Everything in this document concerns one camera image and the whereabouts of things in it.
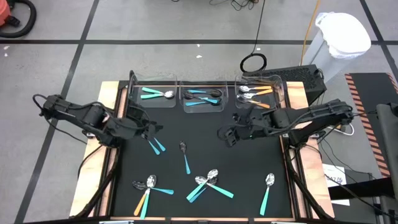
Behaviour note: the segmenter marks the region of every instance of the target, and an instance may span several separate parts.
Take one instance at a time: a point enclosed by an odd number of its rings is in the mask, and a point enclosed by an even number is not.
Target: plastic container
[[[172,108],[177,99],[177,77],[175,75],[143,76],[136,74],[137,81],[133,83],[136,102],[145,108]],[[161,96],[160,93],[173,91],[172,98]]]
[[[221,93],[221,96],[211,95],[212,91]],[[228,102],[227,82],[226,80],[208,82],[181,81],[179,97],[186,113],[221,112]]]
[[[347,13],[320,13],[319,28],[303,58],[303,65],[322,69],[324,82],[332,79],[371,47],[371,39],[357,18]]]
[[[272,90],[271,93],[256,95],[249,101],[243,95],[246,93],[242,91],[242,86],[249,88],[262,88],[268,86],[268,89],[250,90],[247,93],[260,93],[262,91]],[[267,77],[255,76],[244,77],[238,75],[235,77],[235,105],[239,109],[248,109],[255,104],[254,109],[274,109],[280,108],[280,104],[285,101],[285,92],[282,79],[278,75],[271,75]]]

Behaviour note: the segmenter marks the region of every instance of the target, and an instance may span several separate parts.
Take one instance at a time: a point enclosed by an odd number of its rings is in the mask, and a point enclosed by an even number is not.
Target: red vacuum
[[[28,5],[30,8],[29,20],[27,21],[26,26],[17,32],[1,32],[2,26],[10,25],[13,27],[19,27],[21,23],[17,18],[11,15],[11,9],[14,8],[15,3],[23,3]],[[35,24],[36,16],[36,8],[29,0],[0,0],[0,37],[17,38],[28,34]]]

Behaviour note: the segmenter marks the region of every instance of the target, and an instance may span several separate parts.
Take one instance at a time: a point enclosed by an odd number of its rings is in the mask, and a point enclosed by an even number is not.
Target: black mat
[[[149,175],[158,177],[156,187],[173,189],[174,195],[153,190],[150,193],[147,217],[261,217],[262,198],[266,191],[264,180],[275,174],[264,217],[291,218],[291,203],[286,170],[279,138],[261,138],[240,141],[235,147],[226,147],[216,137],[216,130],[231,124],[237,112],[229,89],[230,99],[220,113],[187,114],[177,99],[174,108],[148,108],[152,119],[163,124],[156,138],[167,148],[156,156],[147,141],[134,138],[126,141],[121,154],[121,172],[114,190],[111,216],[133,216],[143,191],[134,189],[133,180],[144,181]],[[183,154],[178,144],[187,144],[191,174],[185,172]],[[213,190],[205,190],[193,203],[186,196],[197,186],[196,175],[206,176],[218,169],[217,186],[234,193],[228,198]]]
[[[354,172],[352,170],[345,170],[345,173],[352,177],[357,182],[369,181],[371,177],[367,173]],[[354,181],[346,176],[347,184],[353,184]],[[362,198],[367,203],[373,204],[373,198]],[[333,205],[335,217],[343,222],[356,222],[356,223],[377,223],[376,214],[374,209],[358,199],[350,199],[349,206]]]
[[[366,112],[374,111],[378,104],[398,103],[398,95],[394,89],[391,79],[386,73],[350,73],[353,78],[356,91],[361,98]],[[379,149],[386,158],[386,148],[384,146],[381,127],[376,114],[368,114],[369,123],[372,127]]]

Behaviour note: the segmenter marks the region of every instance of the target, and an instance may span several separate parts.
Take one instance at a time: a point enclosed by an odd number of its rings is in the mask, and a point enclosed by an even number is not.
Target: clear plastic bin
[[[243,91],[245,87],[242,86],[248,87],[249,90]],[[248,95],[244,95],[245,93],[260,93],[260,95],[254,95],[249,99]],[[235,77],[234,97],[236,107],[239,109],[248,109],[253,104],[256,105],[254,109],[278,108],[285,101],[282,79],[278,75],[266,77],[244,77],[238,75]]]
[[[228,102],[227,82],[181,81],[180,102],[186,113],[221,112]]]
[[[175,75],[143,76],[135,74],[137,80],[133,83],[136,102],[145,108],[172,108],[177,99],[177,77]],[[173,96],[166,98],[162,94],[168,91]]]

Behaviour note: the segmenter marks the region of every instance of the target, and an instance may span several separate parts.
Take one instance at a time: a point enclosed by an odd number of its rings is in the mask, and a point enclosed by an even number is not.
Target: wooden frame
[[[127,90],[123,88],[120,92],[121,101],[116,104],[116,98],[118,95],[119,82],[103,82],[101,90],[99,93],[98,101],[104,103],[108,108],[114,108],[115,105],[118,106],[118,117],[123,116],[124,104],[126,100]],[[287,82],[287,93],[290,99],[290,105],[292,108],[299,109],[308,106],[307,98],[305,96],[304,86],[301,82]],[[318,149],[316,140],[311,139],[307,143],[310,146]],[[85,156],[92,152],[98,147],[98,142],[96,139],[89,139],[86,147]],[[105,161],[105,147],[100,149],[95,155],[92,156],[90,160],[81,169],[80,178],[76,187],[75,196],[72,203],[72,208],[70,215],[76,215],[90,200],[91,196],[94,194],[99,186],[101,174],[103,171],[104,161]],[[109,155],[108,172],[113,164],[113,159],[116,154],[116,149],[112,149]],[[331,200],[326,186],[326,180],[322,168],[322,160],[318,152],[315,152],[309,147],[305,147],[300,150],[300,155],[302,159],[302,167],[305,176],[305,181],[307,183],[307,188],[310,193],[314,196],[315,200],[322,206],[322,208],[327,212],[327,214],[334,217],[333,207],[331,206]],[[294,168],[297,170],[296,160],[293,160]],[[107,214],[107,207],[109,203],[111,183],[107,186],[103,197],[101,199],[101,206],[99,208],[99,215],[104,216]],[[298,200],[298,210],[302,218],[306,218],[305,204],[303,201],[303,195],[299,188],[296,186],[296,195]],[[317,217],[314,211],[312,211],[314,218]],[[137,220],[139,217],[112,217],[113,220]],[[146,217],[146,220],[165,220],[162,217]],[[224,221],[224,222],[248,222],[248,218],[184,218],[184,217],[174,217],[172,221],[195,221],[195,220],[209,220],[209,221]],[[280,222],[291,222],[295,218],[255,218],[255,222],[269,222],[269,221],[280,221]]]

